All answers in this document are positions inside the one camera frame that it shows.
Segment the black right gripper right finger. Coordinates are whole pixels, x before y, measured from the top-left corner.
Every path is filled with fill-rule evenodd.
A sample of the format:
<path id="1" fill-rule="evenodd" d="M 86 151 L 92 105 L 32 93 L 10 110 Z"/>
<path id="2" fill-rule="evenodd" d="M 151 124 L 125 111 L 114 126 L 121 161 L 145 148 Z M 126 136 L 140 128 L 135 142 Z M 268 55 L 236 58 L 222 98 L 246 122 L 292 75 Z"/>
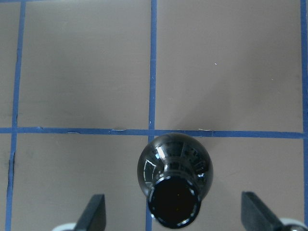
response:
<path id="1" fill-rule="evenodd" d="M 241 222 L 246 231 L 288 231 L 254 192 L 241 194 Z"/>

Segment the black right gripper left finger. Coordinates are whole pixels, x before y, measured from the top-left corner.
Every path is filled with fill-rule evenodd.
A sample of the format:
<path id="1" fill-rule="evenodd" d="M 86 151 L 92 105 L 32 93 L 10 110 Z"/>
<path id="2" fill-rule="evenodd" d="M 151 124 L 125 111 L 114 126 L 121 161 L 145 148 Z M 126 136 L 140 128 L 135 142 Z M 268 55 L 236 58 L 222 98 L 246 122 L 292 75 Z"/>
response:
<path id="1" fill-rule="evenodd" d="M 106 228 L 106 208 L 104 194 L 95 194 L 75 225 L 76 231 L 104 231 Z"/>

